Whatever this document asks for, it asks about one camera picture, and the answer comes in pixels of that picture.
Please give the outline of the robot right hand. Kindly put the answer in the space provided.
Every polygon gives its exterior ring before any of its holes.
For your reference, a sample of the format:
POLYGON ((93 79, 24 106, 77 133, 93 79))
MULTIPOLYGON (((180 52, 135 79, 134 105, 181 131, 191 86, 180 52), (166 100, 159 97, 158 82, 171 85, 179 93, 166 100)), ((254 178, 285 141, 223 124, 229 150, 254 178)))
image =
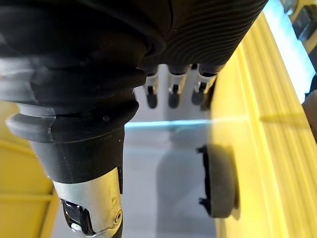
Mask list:
POLYGON ((3 0, 0 99, 6 124, 30 142, 68 226, 119 238, 124 126, 133 90, 160 64, 218 73, 264 0, 3 0))

